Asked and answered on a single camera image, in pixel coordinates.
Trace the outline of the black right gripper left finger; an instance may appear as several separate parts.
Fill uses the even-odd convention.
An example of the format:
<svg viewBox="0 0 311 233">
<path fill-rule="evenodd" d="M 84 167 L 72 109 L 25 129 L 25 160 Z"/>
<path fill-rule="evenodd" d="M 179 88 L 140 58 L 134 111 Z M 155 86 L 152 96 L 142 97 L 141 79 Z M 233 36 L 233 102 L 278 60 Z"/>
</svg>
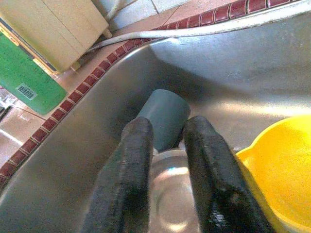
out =
<svg viewBox="0 0 311 233">
<path fill-rule="evenodd" d="M 137 117 L 98 174 L 83 233 L 145 233 L 149 222 L 148 178 L 153 128 Z"/>
</svg>

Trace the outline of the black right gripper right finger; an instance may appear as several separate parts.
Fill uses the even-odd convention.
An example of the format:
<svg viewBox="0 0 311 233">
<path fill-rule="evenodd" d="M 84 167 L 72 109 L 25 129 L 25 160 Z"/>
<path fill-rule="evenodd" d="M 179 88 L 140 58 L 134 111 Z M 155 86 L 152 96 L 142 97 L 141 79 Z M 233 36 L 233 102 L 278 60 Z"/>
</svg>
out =
<svg viewBox="0 0 311 233">
<path fill-rule="evenodd" d="M 273 233 L 224 138 L 203 116 L 187 120 L 183 139 L 204 233 Z"/>
</svg>

